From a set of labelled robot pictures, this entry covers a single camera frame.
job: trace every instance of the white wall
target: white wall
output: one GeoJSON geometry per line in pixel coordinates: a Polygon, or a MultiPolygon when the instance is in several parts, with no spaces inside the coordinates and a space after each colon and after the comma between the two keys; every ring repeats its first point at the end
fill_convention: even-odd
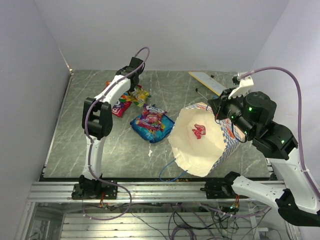
{"type": "Polygon", "coordinates": [[[35,0],[72,69],[248,70],[288,0],[35,0]]]}
{"type": "MultiPolygon", "coordinates": [[[[291,0],[265,43],[252,70],[278,66],[292,71],[302,92],[302,141],[304,158],[320,185],[320,1],[291,0]]],[[[297,138],[298,97],[294,82],[282,72],[260,72],[255,89],[277,103],[274,120],[288,126],[297,138]]],[[[319,239],[320,228],[303,227],[305,240],[319,239]]]]}
{"type": "Polygon", "coordinates": [[[12,240],[70,74],[32,0],[0,3],[0,238],[12,240]]]}

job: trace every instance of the snack bag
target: snack bag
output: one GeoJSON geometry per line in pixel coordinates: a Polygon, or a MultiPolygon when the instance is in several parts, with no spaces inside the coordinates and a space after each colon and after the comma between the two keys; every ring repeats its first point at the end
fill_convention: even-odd
{"type": "MultiPolygon", "coordinates": [[[[106,86],[109,86],[111,82],[110,81],[107,81],[106,82],[106,86]]],[[[122,102],[122,97],[123,95],[119,98],[119,100],[113,105],[112,107],[112,114],[116,115],[117,117],[121,118],[122,115],[124,114],[124,112],[130,107],[131,105],[131,101],[125,101],[125,102],[122,102]]]]}
{"type": "Polygon", "coordinates": [[[166,113],[165,110],[144,104],[141,117],[137,121],[137,125],[153,131],[163,131],[163,125],[161,119],[166,113]]]}
{"type": "Polygon", "coordinates": [[[155,144],[164,139],[172,130],[175,125],[175,122],[172,121],[166,115],[162,116],[161,129],[162,130],[152,130],[145,127],[139,126],[137,122],[142,117],[139,115],[130,122],[130,125],[134,131],[136,131],[144,140],[149,141],[151,144],[155,144]]]}
{"type": "Polygon", "coordinates": [[[142,107],[146,103],[149,93],[143,90],[141,86],[139,86],[139,87],[135,87],[134,92],[132,93],[132,96],[134,97],[132,102],[138,107],[142,107]]]}
{"type": "Polygon", "coordinates": [[[125,92],[119,99],[121,102],[133,102],[138,107],[142,107],[149,96],[149,93],[142,89],[140,85],[135,86],[133,92],[125,92]]]}

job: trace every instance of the black wire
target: black wire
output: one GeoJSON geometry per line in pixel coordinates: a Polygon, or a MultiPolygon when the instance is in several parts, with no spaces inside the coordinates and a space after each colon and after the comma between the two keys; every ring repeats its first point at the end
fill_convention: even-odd
{"type": "Polygon", "coordinates": [[[233,225],[236,225],[236,227],[231,227],[232,231],[230,232],[228,230],[228,221],[230,219],[229,216],[225,217],[225,218],[220,218],[219,214],[216,212],[215,213],[218,217],[218,220],[219,220],[219,225],[220,225],[220,228],[221,229],[224,229],[227,233],[229,234],[236,234],[238,232],[238,229],[239,229],[239,226],[237,223],[233,224],[233,225]]]}
{"type": "Polygon", "coordinates": [[[273,231],[273,230],[276,231],[279,234],[280,240],[282,240],[280,232],[277,229],[271,228],[271,231],[273,231]]]}
{"type": "Polygon", "coordinates": [[[231,122],[231,130],[232,130],[232,134],[233,134],[234,138],[237,139],[240,143],[244,144],[244,143],[247,142],[247,140],[248,140],[248,139],[247,139],[247,136],[244,137],[244,141],[241,141],[240,139],[238,139],[238,138],[236,137],[236,135],[235,135],[235,133],[234,133],[234,123],[233,123],[233,122],[231,122]]]}
{"type": "Polygon", "coordinates": [[[172,218],[173,218],[173,222],[175,223],[175,225],[176,225],[177,227],[179,227],[179,228],[182,228],[182,229],[194,229],[194,230],[205,230],[205,229],[208,229],[208,228],[209,228],[209,229],[214,229],[214,227],[211,227],[211,226],[213,225],[213,223],[210,224],[210,225],[208,225],[207,227],[191,226],[190,224],[186,223],[186,221],[180,216],[180,214],[179,214],[177,211],[174,212],[172,218]],[[176,220],[175,220],[175,214],[177,214],[177,215],[179,216],[179,218],[182,220],[182,222],[183,222],[186,226],[177,224],[177,222],[176,222],[176,220]]]}
{"type": "Polygon", "coordinates": [[[142,222],[144,222],[147,226],[149,226],[150,228],[157,230],[159,233],[161,233],[161,235],[164,237],[165,240],[167,240],[166,236],[162,233],[162,231],[160,231],[158,228],[155,228],[151,225],[149,225],[147,222],[145,222],[142,218],[140,218],[139,216],[134,215],[132,212],[130,212],[132,214],[132,216],[134,216],[135,218],[141,220],[142,222]]]}

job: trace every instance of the red snack bag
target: red snack bag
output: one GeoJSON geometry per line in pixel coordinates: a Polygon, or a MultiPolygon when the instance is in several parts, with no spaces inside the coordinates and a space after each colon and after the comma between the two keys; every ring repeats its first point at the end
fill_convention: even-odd
{"type": "MultiPolygon", "coordinates": [[[[110,81],[107,81],[106,82],[106,87],[109,86],[111,82],[110,81]]],[[[119,100],[113,105],[112,107],[112,114],[113,115],[116,115],[117,117],[121,118],[122,115],[124,114],[124,112],[130,107],[131,105],[131,101],[127,101],[127,102],[122,102],[122,97],[124,95],[122,95],[119,100]]]]}
{"type": "Polygon", "coordinates": [[[123,107],[120,104],[119,101],[115,103],[115,105],[113,106],[111,112],[113,115],[116,115],[117,117],[121,118],[122,115],[124,114],[124,112],[130,107],[130,105],[132,104],[131,101],[127,101],[127,102],[121,102],[121,104],[123,104],[123,107]]]}

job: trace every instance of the gray marble surface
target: gray marble surface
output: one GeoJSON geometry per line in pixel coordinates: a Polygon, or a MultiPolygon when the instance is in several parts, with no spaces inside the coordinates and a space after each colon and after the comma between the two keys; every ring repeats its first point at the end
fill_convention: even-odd
{"type": "MultiPolygon", "coordinates": [[[[62,115],[49,154],[44,177],[77,178],[86,160],[86,138],[81,127],[83,104],[87,97],[100,93],[106,81],[114,78],[114,70],[76,70],[63,106],[62,115]]],[[[233,73],[207,72],[225,87],[232,87],[233,73]]],[[[142,88],[151,97],[148,104],[166,110],[167,116],[177,119],[180,110],[188,105],[205,102],[195,92],[207,98],[213,93],[191,77],[187,71],[144,71],[140,75],[142,88]]],[[[151,144],[143,140],[130,126],[130,121],[140,115],[142,108],[132,104],[122,118],[113,116],[113,129],[107,137],[102,156],[104,177],[158,178],[161,169],[174,159],[169,141],[151,144]]],[[[246,177],[269,177],[264,156],[251,143],[240,147],[208,177],[224,177],[230,171],[246,177]]],[[[174,178],[182,172],[176,163],[163,172],[162,177],[174,178]]],[[[194,177],[186,174],[184,178],[194,177]]]]}

